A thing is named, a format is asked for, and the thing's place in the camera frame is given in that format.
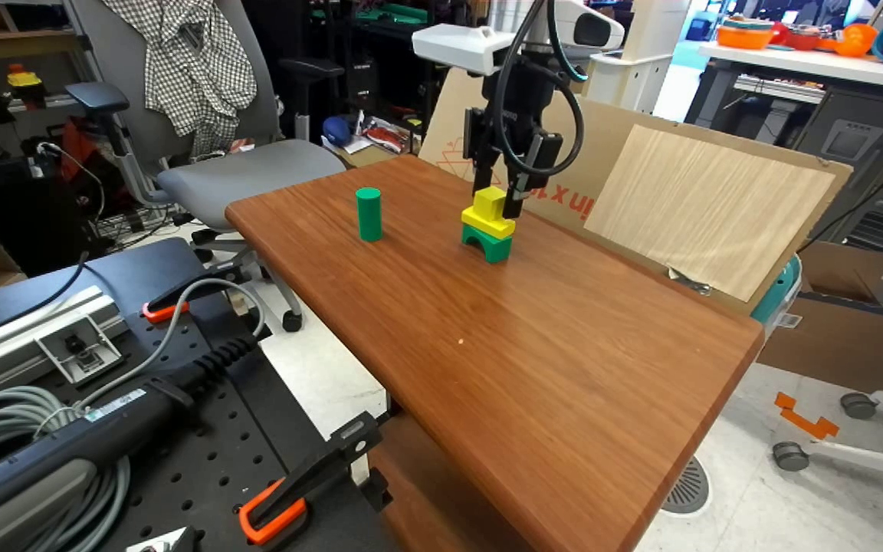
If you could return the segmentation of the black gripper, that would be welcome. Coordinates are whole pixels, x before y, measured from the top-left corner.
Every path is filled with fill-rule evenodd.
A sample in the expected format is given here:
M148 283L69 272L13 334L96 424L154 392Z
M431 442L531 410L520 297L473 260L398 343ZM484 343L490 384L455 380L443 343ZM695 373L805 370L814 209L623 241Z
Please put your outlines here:
M548 168L559 160L561 134L544 128L544 110L561 77L537 61L523 61L509 72L506 92L496 92L496 79L483 82L484 109L469 109L464 116L464 158L473 163L473 192L490 186L501 145L525 163L509 168L503 216L516 220L528 200L540 197L548 185Z

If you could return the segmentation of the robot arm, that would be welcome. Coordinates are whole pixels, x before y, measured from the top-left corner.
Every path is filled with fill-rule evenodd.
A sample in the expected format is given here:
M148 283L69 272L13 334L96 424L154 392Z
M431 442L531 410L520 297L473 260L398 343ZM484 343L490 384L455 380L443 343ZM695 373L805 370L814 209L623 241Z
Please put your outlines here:
M509 44L495 51L496 68L483 77L484 109L467 115L464 145L476 189L495 185L496 160L506 163L509 220L584 155L586 116L574 85L590 75L581 61L623 40L625 26L586 0L525 0Z

